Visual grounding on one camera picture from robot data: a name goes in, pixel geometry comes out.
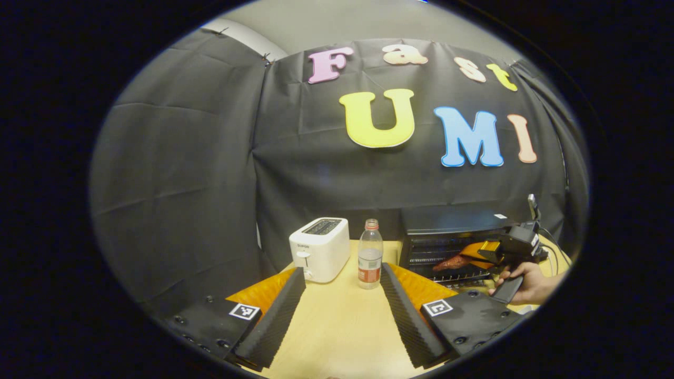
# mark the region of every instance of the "blue letter m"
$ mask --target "blue letter m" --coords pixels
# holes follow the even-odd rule
[[[456,108],[438,107],[433,111],[440,117],[445,127],[447,153],[440,160],[443,166],[459,167],[466,161],[459,153],[459,144],[463,146],[466,157],[472,165],[482,148],[480,162],[485,166],[502,166],[503,157],[496,138],[496,116],[480,111],[475,115],[475,124],[471,128]]]

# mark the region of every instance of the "plastic water bottle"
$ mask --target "plastic water bottle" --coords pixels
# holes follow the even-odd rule
[[[379,222],[365,221],[365,231],[358,244],[358,284],[364,289],[377,288],[381,274],[384,241],[379,234]]]

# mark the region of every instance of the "sausage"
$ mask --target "sausage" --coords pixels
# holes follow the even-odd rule
[[[472,261],[471,258],[462,256],[461,254],[456,254],[455,256],[451,257],[448,260],[444,260],[440,262],[439,264],[436,264],[433,267],[433,271],[442,271],[442,270],[447,270],[448,268],[451,268],[453,270],[457,268],[462,268],[463,266],[467,266],[470,264],[470,261]]]

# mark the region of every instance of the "wooden table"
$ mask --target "wooden table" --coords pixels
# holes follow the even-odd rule
[[[385,241],[383,261],[397,264],[400,248],[400,242]],[[411,378],[441,366],[426,370],[412,366],[381,285],[371,290],[358,286],[358,241],[352,240],[350,249],[351,257],[332,282],[306,282],[271,367],[256,374],[271,379],[393,379]],[[563,258],[556,263],[551,256],[550,262],[541,262],[543,274],[552,276],[551,267],[557,270],[557,265],[560,273],[568,269]],[[284,270],[293,267],[290,263]],[[485,284],[481,291],[493,288],[493,281]],[[518,311],[524,306],[508,307]]]

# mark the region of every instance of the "yellow letter u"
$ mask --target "yellow letter u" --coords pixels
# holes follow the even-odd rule
[[[393,101],[396,112],[396,126],[392,129],[377,129],[372,124],[370,102],[375,99],[372,92],[355,92],[340,97],[340,104],[346,109],[346,132],[359,145],[367,148],[389,148],[407,141],[415,132],[415,118],[410,98],[414,92],[404,88],[387,90],[384,96]]]

